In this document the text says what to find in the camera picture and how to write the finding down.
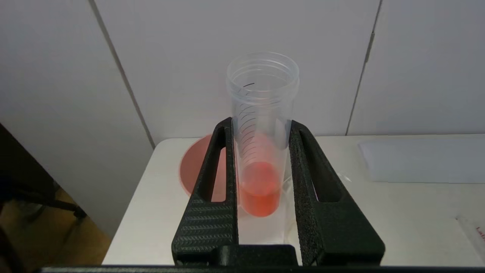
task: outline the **textured grip surface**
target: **textured grip surface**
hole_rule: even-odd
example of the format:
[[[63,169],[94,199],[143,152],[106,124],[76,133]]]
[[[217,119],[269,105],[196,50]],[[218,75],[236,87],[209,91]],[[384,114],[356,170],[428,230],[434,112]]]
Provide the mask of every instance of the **textured grip surface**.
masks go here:
[[[291,124],[290,156],[303,265],[378,265],[384,243],[315,137],[295,121]]]
[[[211,202],[222,148],[226,148],[226,200]],[[177,265],[215,264],[212,251],[238,244],[236,176],[231,118],[214,129],[202,167],[178,230],[172,241]]]

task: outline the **wooden floor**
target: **wooden floor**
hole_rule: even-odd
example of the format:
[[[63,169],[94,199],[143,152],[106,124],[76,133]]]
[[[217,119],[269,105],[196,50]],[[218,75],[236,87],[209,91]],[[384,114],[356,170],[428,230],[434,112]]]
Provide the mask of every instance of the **wooden floor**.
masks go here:
[[[62,189],[57,199],[73,203]],[[72,212],[50,207],[27,221],[18,203],[9,202],[0,225],[28,272],[51,265],[99,265],[111,243],[89,217],[78,221]],[[4,272],[5,265],[0,264],[0,272]]]

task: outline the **plastic cup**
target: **plastic cup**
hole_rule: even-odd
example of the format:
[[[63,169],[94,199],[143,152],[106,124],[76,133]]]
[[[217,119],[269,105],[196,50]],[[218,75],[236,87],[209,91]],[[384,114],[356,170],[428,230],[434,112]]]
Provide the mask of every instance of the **plastic cup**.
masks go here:
[[[255,52],[227,67],[242,208],[256,217],[279,205],[299,69],[290,58]]]

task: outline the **white wall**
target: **white wall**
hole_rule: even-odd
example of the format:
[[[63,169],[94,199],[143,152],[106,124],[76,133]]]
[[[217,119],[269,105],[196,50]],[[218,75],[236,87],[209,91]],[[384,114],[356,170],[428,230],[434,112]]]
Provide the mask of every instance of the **white wall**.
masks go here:
[[[93,11],[0,6],[0,122],[113,236],[152,148]]]
[[[275,51],[300,67],[294,119],[345,134],[378,0],[96,1],[155,143],[231,115],[229,62]]]
[[[485,1],[385,0],[350,135],[485,133]]]

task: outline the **white table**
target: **white table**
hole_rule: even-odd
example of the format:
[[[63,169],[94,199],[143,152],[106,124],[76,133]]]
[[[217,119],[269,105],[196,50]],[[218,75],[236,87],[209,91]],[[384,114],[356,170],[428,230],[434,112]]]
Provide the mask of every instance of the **white table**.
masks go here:
[[[370,181],[357,144],[381,137],[436,136],[316,138],[384,241],[386,253],[381,264],[483,266],[455,218],[485,207],[485,184]],[[171,242],[189,200],[178,181],[178,165],[196,140],[167,139],[156,147],[103,264],[173,264]]]

